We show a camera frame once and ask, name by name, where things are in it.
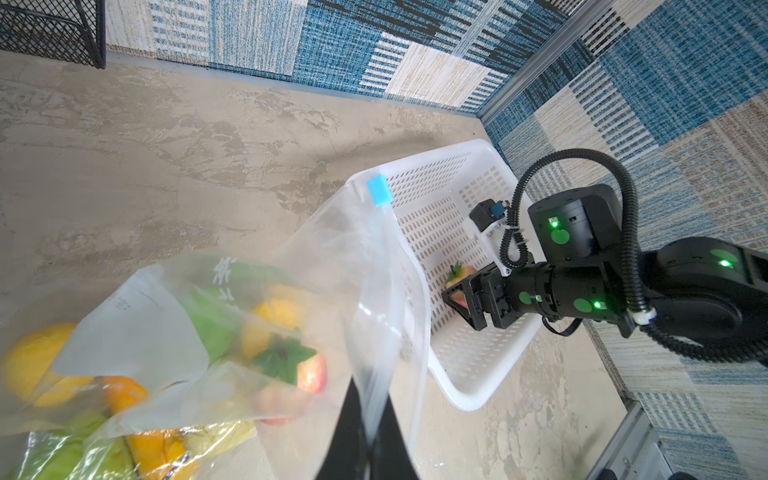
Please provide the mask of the green apple toy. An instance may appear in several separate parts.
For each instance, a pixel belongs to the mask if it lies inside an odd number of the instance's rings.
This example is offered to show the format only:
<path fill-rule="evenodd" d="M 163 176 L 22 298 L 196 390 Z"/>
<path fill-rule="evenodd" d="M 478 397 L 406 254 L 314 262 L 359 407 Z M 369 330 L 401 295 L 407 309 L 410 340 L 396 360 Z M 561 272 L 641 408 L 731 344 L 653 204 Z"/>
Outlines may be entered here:
<path fill-rule="evenodd" d="M 122 439 L 89 440 L 105 421 L 100 412 L 86 412 L 62 429 L 30 433 L 21 463 L 9 479 L 136 479 Z"/>

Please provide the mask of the small yellow fruit toy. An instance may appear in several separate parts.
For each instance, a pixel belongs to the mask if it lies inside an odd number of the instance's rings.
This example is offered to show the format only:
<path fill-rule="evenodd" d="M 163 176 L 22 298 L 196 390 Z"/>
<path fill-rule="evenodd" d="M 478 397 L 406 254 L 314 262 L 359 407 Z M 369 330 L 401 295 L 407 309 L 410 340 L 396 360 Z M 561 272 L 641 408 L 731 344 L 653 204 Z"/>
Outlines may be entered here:
<path fill-rule="evenodd" d="M 270 345 L 272 337 L 301 327 L 302 308 L 288 300 L 273 299 L 256 306 L 243 320 L 240 343 L 244 356 L 254 359 Z"/>

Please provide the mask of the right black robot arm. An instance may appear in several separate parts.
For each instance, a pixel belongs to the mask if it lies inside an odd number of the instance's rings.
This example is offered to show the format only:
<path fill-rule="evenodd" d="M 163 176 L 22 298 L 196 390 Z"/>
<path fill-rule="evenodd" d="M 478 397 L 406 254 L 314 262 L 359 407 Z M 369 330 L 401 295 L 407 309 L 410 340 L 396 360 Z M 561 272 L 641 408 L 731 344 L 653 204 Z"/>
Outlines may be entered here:
<path fill-rule="evenodd" d="M 533 177 L 566 159 L 604 167 L 616 185 L 575 188 L 524 207 Z M 497 257 L 475 273 L 454 271 L 441 297 L 476 331 L 535 314 L 547 329 L 568 319 L 564 336 L 592 320 L 623 337 L 641 331 L 692 360 L 767 360 L 766 255 L 711 237 L 642 250 L 636 187 L 605 153 L 550 153 L 525 171 L 510 201 L 485 200 L 469 217 L 480 231 L 500 229 Z"/>

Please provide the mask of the orange carrot toy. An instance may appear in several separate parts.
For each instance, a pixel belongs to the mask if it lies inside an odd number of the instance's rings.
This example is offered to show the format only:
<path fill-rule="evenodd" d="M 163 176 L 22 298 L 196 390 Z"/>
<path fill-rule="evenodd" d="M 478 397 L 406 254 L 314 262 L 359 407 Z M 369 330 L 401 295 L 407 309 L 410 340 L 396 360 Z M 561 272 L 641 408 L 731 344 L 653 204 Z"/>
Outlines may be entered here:
<path fill-rule="evenodd" d="M 149 393 L 125 376 L 103 378 L 104 396 L 113 420 L 126 433 L 129 449 L 140 479 L 191 479 L 196 463 L 174 429 L 157 429 L 143 418 Z"/>

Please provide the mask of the dark green lime toy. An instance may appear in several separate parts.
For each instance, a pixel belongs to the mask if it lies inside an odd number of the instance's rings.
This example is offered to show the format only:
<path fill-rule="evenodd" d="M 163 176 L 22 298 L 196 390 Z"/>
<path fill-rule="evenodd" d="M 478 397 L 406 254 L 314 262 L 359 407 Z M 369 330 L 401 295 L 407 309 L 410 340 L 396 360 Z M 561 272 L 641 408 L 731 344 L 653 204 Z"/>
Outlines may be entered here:
<path fill-rule="evenodd" d="M 233 307 L 211 288 L 195 289 L 182 301 L 210 362 L 228 354 L 239 327 L 239 316 Z"/>

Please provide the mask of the red strawberry toy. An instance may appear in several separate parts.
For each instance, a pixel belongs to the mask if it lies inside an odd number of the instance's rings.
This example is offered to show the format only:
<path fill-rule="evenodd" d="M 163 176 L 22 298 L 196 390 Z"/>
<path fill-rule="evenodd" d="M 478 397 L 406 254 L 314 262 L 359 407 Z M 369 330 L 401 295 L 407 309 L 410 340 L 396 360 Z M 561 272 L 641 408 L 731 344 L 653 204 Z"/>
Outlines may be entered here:
<path fill-rule="evenodd" d="M 273 335 L 251 364 L 261 374 L 312 395 L 322 393 L 328 383 L 323 354 L 295 337 Z"/>

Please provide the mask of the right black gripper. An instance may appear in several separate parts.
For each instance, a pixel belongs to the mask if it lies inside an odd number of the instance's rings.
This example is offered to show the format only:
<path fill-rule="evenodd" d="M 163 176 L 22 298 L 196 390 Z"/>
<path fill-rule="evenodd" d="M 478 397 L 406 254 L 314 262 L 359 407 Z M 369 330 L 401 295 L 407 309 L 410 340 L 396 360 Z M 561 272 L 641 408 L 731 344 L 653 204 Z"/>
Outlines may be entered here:
<path fill-rule="evenodd" d="M 465 280 L 446 283 L 441 295 L 443 302 L 461 314 L 473 330 L 489 326 L 506 330 L 525 315 L 540 314 L 533 299 L 528 303 L 520 299 L 522 290 L 514 280 L 512 275 L 504 277 L 495 264 L 489 264 Z"/>

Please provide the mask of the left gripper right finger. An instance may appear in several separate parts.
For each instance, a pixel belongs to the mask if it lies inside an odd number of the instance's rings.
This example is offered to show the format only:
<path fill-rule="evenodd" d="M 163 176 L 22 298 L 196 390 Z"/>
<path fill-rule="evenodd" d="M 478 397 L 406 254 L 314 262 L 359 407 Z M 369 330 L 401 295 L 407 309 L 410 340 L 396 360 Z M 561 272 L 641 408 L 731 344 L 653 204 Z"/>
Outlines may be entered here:
<path fill-rule="evenodd" d="M 372 480 L 418 480 L 390 398 L 369 450 L 369 478 Z"/>

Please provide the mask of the clear zip top bag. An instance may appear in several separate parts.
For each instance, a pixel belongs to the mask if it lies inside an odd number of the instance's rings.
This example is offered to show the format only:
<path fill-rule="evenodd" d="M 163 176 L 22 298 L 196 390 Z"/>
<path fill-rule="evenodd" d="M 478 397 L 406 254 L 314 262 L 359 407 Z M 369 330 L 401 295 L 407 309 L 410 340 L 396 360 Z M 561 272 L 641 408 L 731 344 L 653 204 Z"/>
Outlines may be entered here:
<path fill-rule="evenodd" d="M 196 250 L 1 308 L 5 479 L 414 479 L 428 299 L 380 173 L 262 261 Z"/>

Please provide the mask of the yellow lemon toy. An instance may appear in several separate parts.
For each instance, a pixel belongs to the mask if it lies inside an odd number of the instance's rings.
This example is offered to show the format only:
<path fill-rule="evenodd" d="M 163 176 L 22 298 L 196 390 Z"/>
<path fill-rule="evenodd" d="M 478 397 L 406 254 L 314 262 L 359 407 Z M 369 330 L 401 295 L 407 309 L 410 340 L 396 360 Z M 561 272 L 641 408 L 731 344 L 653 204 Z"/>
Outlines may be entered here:
<path fill-rule="evenodd" d="M 94 381 L 93 377 L 54 377 L 53 383 L 40 388 L 38 383 L 76 328 L 74 323 L 47 326 L 19 340 L 5 355 L 1 372 L 5 386 L 21 401 L 35 407 L 52 407 L 73 399 Z"/>

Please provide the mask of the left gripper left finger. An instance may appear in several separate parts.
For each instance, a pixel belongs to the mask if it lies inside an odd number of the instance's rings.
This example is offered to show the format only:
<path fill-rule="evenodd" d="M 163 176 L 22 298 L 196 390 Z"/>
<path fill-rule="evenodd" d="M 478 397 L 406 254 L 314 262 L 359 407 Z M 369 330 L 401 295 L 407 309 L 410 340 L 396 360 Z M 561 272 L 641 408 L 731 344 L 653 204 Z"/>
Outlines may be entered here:
<path fill-rule="evenodd" d="M 316 480 L 361 480 L 368 466 L 368 447 L 362 420 L 360 396 L 351 380 Z"/>

